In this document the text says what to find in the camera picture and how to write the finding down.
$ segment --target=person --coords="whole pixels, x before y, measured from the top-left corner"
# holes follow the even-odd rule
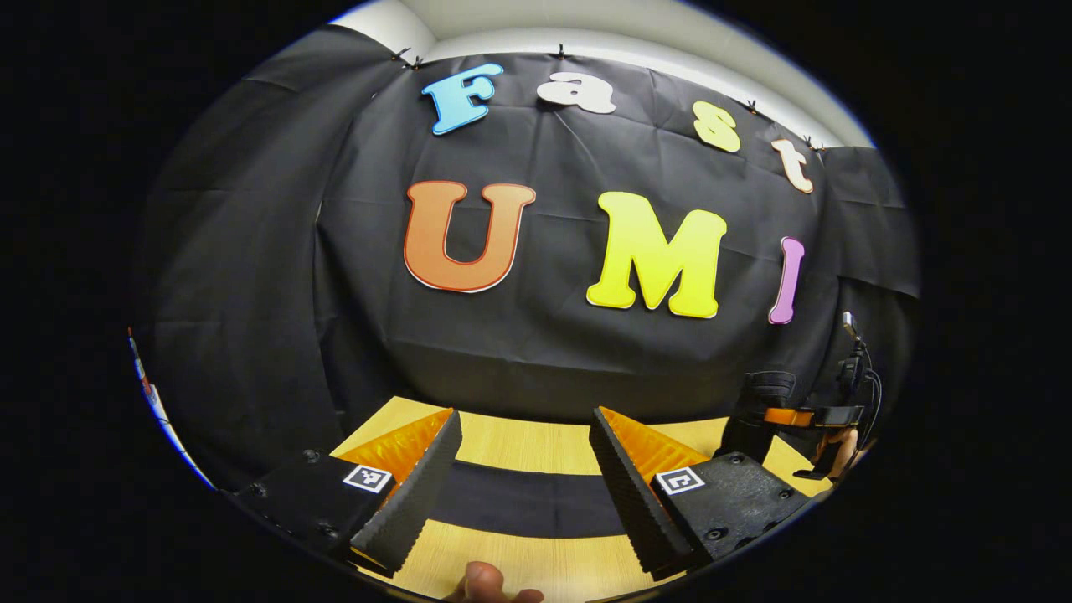
[[[842,447],[837,451],[837,457],[834,459],[834,465],[830,470],[830,474],[828,475],[828,477],[832,482],[836,482],[838,479],[842,477],[842,474],[846,471],[846,469],[852,469],[853,467],[855,467],[857,464],[860,462],[860,459],[863,458],[864,455],[867,454],[867,452],[870,451],[872,446],[875,444],[875,438],[872,438],[870,441],[867,442],[867,444],[863,448],[858,451],[857,441],[860,435],[859,432],[857,432],[855,428],[847,427],[845,429],[842,429],[833,437],[823,440],[822,444],[820,445],[819,450],[816,453],[815,460],[813,460],[813,462],[818,460],[819,456],[822,454],[823,446],[825,446],[827,444],[839,442],[842,444]]]
[[[443,600],[447,603],[540,603],[544,593],[526,588],[510,599],[503,592],[503,572],[491,563],[470,561],[465,575],[458,582],[455,591]]]

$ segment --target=letter m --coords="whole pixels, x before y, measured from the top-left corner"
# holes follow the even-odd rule
[[[710,319],[718,311],[715,269],[726,221],[696,209],[685,216],[673,240],[667,242],[652,204],[638,194],[607,192],[599,207],[610,217],[607,255],[599,282],[590,286],[587,300],[594,306],[629,308],[637,294],[629,288],[629,274],[637,280],[644,305],[654,310],[662,303],[678,275],[681,284],[670,297],[670,311],[683,317]]]

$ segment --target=black fabric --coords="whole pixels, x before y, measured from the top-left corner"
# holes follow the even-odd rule
[[[431,518],[526,538],[625,533],[601,475],[511,471],[461,460],[451,466]]]
[[[513,418],[585,423],[610,405],[674,422],[729,415],[745,372],[785,370],[798,376],[788,406],[799,406],[847,354],[843,309],[859,319],[892,409],[919,275],[914,226],[876,151],[814,152],[723,94],[613,61],[496,54],[414,71],[391,54],[345,28],[314,31],[202,117],[149,200],[135,337],[213,481],[242,487],[287,454],[331,447],[392,395]],[[486,62],[505,68],[488,116],[432,135],[435,106],[420,90]],[[539,101],[559,71],[610,83],[616,111]],[[739,152],[698,138],[696,101],[733,116]],[[805,156],[814,193],[789,183],[777,138]],[[432,179],[470,190],[448,233],[458,261],[483,248],[480,189],[536,191],[498,285],[457,294],[407,271],[405,192]],[[694,209],[726,220],[715,318],[674,317],[666,300],[585,300],[602,268],[597,198],[608,191],[647,197],[668,238]],[[795,317],[775,326],[786,236],[806,255]]]

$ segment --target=blue letter f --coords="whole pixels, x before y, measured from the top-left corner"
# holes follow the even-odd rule
[[[485,76],[500,73],[503,73],[502,65],[488,63],[426,86],[420,93],[432,95],[435,111],[440,114],[440,120],[432,126],[432,133],[446,134],[488,115],[488,107],[474,105],[470,97],[479,97],[486,101],[490,99],[495,93],[495,87]],[[473,83],[463,86],[462,83],[466,79],[473,79]]]

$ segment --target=orange letter u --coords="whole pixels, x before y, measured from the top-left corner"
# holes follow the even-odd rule
[[[483,254],[473,262],[456,262],[447,255],[447,229],[455,204],[466,192],[464,185],[446,180],[417,182],[406,191],[413,209],[405,233],[405,265],[432,289],[477,293],[498,284],[513,265],[521,210],[536,201],[536,192],[520,185],[485,187],[491,218]]]

